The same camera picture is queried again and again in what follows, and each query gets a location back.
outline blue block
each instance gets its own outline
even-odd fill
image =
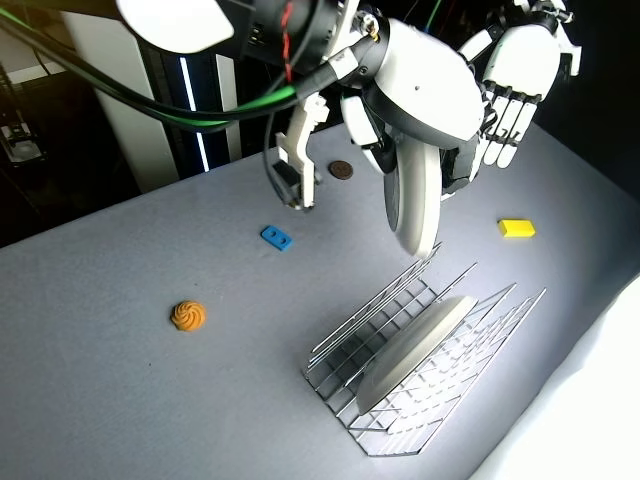
[[[269,225],[265,228],[260,235],[281,252],[284,252],[293,243],[293,240],[289,235],[273,225]]]

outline table surface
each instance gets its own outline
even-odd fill
[[[355,173],[326,174],[306,214],[252,157],[0,250],[0,478],[467,478],[640,268],[640,206],[533,126],[510,168],[443,204],[426,276],[442,287],[479,261],[458,292],[548,294],[425,453],[368,458],[301,369],[413,260],[345,129],[309,153]],[[503,239],[503,217],[538,235]],[[268,224],[287,252],[260,238]],[[184,299],[209,312],[193,334],[168,320]]]

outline green cable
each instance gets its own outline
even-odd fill
[[[23,22],[20,18],[16,17],[15,15],[13,15],[11,12],[7,11],[6,9],[0,7],[0,15],[6,17],[7,19],[11,20],[12,22],[32,31],[32,32],[37,32],[36,29],[34,29],[33,27],[31,27],[29,24]],[[104,82],[101,82],[99,79],[97,79],[94,76],[91,76],[94,81],[96,83],[100,83],[101,85],[109,88],[107,85],[104,84]],[[271,105],[273,103],[279,102],[281,100],[284,100],[286,98],[289,98],[291,96],[296,95],[296,89],[295,87],[291,86],[291,85],[287,85],[283,88],[280,88],[279,90],[276,90],[275,92],[272,92],[268,95],[265,95],[263,97],[260,98],[256,98],[254,100],[251,100],[250,102],[247,102],[243,105],[238,106],[237,108],[235,108],[234,110],[231,110],[231,112],[233,111],[246,111],[246,110],[251,110],[253,108],[256,107],[264,107],[264,106],[268,106]],[[159,115],[162,115],[165,118],[171,119],[173,121],[182,123],[184,125],[189,125],[189,126],[196,126],[196,127],[214,127],[214,126],[220,126],[220,125],[224,125],[224,124],[228,124],[231,123],[229,121],[223,121],[223,120],[194,120],[194,119],[190,119],[190,118],[184,118],[184,117],[180,117],[180,116],[174,116],[174,115],[170,115],[164,112],[159,112],[158,110],[155,110],[156,113],[158,113]]]
[[[433,19],[436,16],[436,12],[438,11],[438,8],[440,8],[440,4],[442,3],[442,0],[438,0],[436,2],[436,6],[433,7],[433,10],[431,11],[431,16],[429,17],[429,20],[427,21],[427,26],[424,27],[424,32],[425,33],[429,33],[429,28],[431,28],[431,22],[433,22]]]

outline light strip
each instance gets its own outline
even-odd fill
[[[189,108],[192,112],[196,111],[196,100],[193,97],[193,89],[191,88],[191,77],[189,77],[189,67],[187,66],[187,59],[180,57],[180,67],[182,68],[182,77],[184,78],[184,86],[187,89],[187,99],[189,100]],[[204,141],[202,140],[202,134],[196,133],[198,139],[198,147],[200,148],[200,157],[202,158],[202,166],[204,171],[209,171],[209,160],[207,159],[207,152],[204,149]]]

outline wire dish rack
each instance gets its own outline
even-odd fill
[[[429,258],[414,263],[311,351],[305,378],[369,456],[420,453],[546,292],[527,297],[503,314],[496,310],[515,283],[478,302],[383,401],[359,415],[356,392],[377,352],[477,266],[474,263],[436,292],[422,274],[440,247],[436,245]]]

